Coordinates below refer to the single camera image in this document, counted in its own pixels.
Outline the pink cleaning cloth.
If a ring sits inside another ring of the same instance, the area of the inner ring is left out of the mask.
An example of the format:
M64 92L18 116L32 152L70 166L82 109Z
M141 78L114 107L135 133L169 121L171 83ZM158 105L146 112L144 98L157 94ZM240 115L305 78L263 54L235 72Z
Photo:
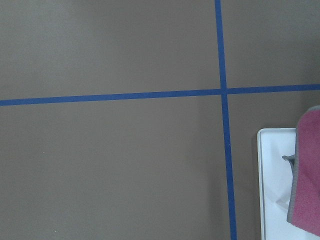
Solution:
M295 154L283 156L292 172L287 222L320 235L320 107L309 108L295 129Z

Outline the white rack base tray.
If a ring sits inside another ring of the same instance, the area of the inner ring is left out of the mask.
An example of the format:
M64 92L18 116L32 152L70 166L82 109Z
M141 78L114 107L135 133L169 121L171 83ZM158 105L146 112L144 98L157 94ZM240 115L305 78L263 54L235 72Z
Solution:
M263 240L318 240L287 222L293 174L282 156L295 153L295 128L263 128L257 133L260 229Z

